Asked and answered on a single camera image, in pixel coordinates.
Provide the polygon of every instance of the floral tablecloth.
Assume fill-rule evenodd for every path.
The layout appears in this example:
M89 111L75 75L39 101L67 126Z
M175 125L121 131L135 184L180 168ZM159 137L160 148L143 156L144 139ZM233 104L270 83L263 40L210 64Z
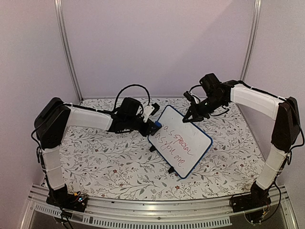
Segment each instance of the floral tablecloth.
M154 98L152 102L161 106L153 121L168 104L183 114L189 106L183 98ZM82 102L106 110L112 110L113 104L114 99ZM169 165L157 151L149 151L147 138L136 131L113 134L71 127L60 150L69 191L137 200L200 199L249 191L264 159L238 107L230 104L229 108L227 114L196 123L213 139L213 145L186 179L169 174Z

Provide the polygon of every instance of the blue border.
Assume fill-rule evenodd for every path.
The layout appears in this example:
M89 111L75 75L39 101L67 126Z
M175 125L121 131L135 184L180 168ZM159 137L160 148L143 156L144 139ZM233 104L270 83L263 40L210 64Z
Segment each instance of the blue border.
M172 109L174 109L176 112L178 112L181 116L182 116L182 118L184 117L184 115L183 114L181 114L176 108L174 108L173 106L171 106L171 105L167 105L165 108L164 108L164 110L162 111L162 113L161 113L161 115L160 115L160 117L158 118L158 120L157 120L157 122L159 121L159 119L161 118L161 116L163 115L163 113L164 113L164 111L165 111L165 109L168 107L168 106L170 106ZM203 158L203 156L206 154L206 152L211 148L211 146L213 145L213 139L206 133L206 132L204 132L202 129L200 129L198 126L196 126L194 123L191 123L193 126L195 126L198 130L200 130L202 133L204 133L210 140L211 140L211 144L209 145L209 147L206 149L206 151L202 154L202 156L199 158L199 160L196 162L196 164L194 165L194 167L190 170L190 172L185 176L185 177L181 177L180 176L180 174L175 170L175 168L174 168L174 170L175 170L175 172L178 174L178 176L181 178L181 179L186 179L188 176L189 176L189 174L194 170L194 168L198 165L198 163L201 161L201 159ZM147 137L147 139L148 139L148 141L149 141L149 143L150 144L152 144L151 143L151 141L149 140L149 137L150 137L150 135L148 135L148 137ZM170 166L172 166L164 157L163 157L163 159L170 165Z

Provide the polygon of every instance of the metal frame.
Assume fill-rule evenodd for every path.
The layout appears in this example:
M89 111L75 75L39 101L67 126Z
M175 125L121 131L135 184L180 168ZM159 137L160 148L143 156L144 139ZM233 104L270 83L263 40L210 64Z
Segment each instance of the metal frame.
M69 42L67 38L67 32L66 32L66 27L65 27L65 21L63 18L63 11L62 11L62 4L61 0L54 0L55 3L55 10L56 10L56 16L57 16L57 21L58 21L58 26L59 26L59 31L61 34L61 41L64 49L64 53L66 56L66 61L67 65L69 68L70 76L72 79L73 87L76 93L76 96L78 100L81 102L83 100L82 94L81 94L81 88L77 80L76 72L74 69L74 64L72 61L72 55L69 47Z
M242 81L245 81L245 79L246 79L249 64L250 64L250 59L251 59L251 55L252 55L252 51L253 51L253 47L254 47L254 42L255 42L255 38L256 38L256 33L257 33L257 28L258 28L259 16L260 16L260 13L261 13L261 5L262 5L261 0L255 0L253 18L252 18L252 26L251 26L251 32L250 32L250 39L249 39L249 43L248 43L246 57L244 59L242 73L241 73L241 76L240 76L240 79Z
M288 229L297 229L287 191L284 186L280 186L280 189ZM29 228L33 211L60 218L60 209L46 204L48 193L49 191L45 187L32 186L22 229ZM278 190L273 187L269 194L272 200L271 205L277 205ZM88 205L84 213L69 211L73 213L71 221L102 228L177 229L183 228L182 225L187 225L185 228L189 229L219 228L231 225L231 216L244 214L244 212L233 213L229 205L231 196L180 201L88 198Z

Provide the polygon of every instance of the whiteboard stand leg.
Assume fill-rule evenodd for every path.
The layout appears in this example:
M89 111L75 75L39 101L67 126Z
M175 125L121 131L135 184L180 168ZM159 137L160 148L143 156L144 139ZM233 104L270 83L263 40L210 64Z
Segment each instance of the whiteboard stand leg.
M168 170L168 173L171 174L174 171L175 171L175 169L171 166L170 169Z
M156 149L156 147L154 147L154 145L152 145L150 148L149 148L149 151L150 152L153 152L153 151L156 151L157 149Z

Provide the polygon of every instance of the white wall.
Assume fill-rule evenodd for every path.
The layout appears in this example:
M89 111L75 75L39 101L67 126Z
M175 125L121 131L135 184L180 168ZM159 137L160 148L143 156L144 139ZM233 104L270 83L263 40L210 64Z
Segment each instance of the white wall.
M114 97L130 83L154 96L182 96L207 73L239 79L254 1L65 0L62 6L84 97Z
M76 102L54 1L0 2L0 228L17 228L30 187L39 183L35 117L52 97Z
M246 82L254 87L298 100L305 130L305 1L264 0ZM274 122L258 112L244 109L263 150L270 150ZM291 166L280 176L287 188L300 228L305 228L305 148L294 150Z

